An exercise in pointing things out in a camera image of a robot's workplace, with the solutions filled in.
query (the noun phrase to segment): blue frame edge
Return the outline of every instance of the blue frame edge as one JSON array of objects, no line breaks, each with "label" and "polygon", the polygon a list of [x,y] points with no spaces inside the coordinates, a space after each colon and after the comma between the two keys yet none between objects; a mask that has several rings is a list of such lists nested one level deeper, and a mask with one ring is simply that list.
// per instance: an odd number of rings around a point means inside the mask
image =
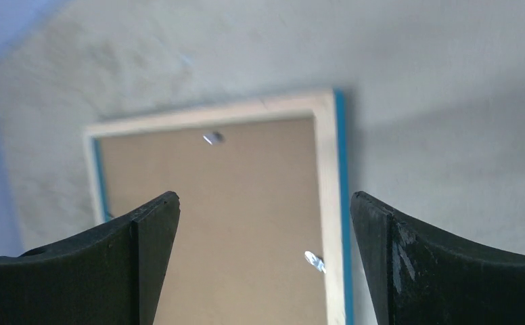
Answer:
[{"label": "blue frame edge", "polygon": [[342,225],[342,269],[344,275],[344,311],[346,325],[354,325],[354,286],[350,243],[350,192],[348,189],[348,152],[346,151],[346,104],[344,92],[335,89],[336,129],[338,138],[338,175],[340,176],[340,212]]},{"label": "blue frame edge", "polygon": [[103,163],[101,162],[101,147],[99,140],[92,140],[93,156],[95,157],[95,166],[97,168],[97,182],[99,189],[99,199],[101,200],[101,209],[103,210],[103,220],[109,221],[109,210],[107,206],[107,191],[105,188],[105,175],[103,174]]}]

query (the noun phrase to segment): gray floor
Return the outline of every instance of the gray floor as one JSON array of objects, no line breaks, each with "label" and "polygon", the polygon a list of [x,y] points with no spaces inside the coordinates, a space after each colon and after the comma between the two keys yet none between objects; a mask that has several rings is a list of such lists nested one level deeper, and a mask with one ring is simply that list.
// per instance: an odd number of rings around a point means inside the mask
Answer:
[{"label": "gray floor", "polygon": [[[525,1],[76,0],[0,63],[26,247],[93,225],[86,124],[346,91],[352,190],[525,254]],[[357,324],[374,324],[359,259]]]}]

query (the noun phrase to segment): brown backing board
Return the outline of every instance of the brown backing board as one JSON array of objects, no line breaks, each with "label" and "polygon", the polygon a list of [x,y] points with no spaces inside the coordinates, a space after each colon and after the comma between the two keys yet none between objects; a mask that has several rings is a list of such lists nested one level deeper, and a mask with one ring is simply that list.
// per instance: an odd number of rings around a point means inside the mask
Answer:
[{"label": "brown backing board", "polygon": [[325,324],[311,118],[100,138],[107,199],[126,213],[165,190],[181,220],[156,324]]}]

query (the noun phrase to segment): small metal object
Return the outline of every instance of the small metal object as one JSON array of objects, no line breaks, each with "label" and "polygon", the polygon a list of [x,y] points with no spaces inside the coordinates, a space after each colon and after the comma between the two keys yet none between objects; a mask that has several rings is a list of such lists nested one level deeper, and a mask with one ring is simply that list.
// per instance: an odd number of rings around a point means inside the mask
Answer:
[{"label": "small metal object", "polygon": [[225,141],[223,135],[217,131],[203,134],[203,139],[205,139],[205,141],[207,141],[212,146],[215,144],[221,144]]},{"label": "small metal object", "polygon": [[326,274],[326,267],[324,266],[324,261],[320,257],[316,256],[312,252],[306,251],[304,252],[304,258],[306,258],[306,261],[309,262],[312,266],[314,266],[317,270]]}]

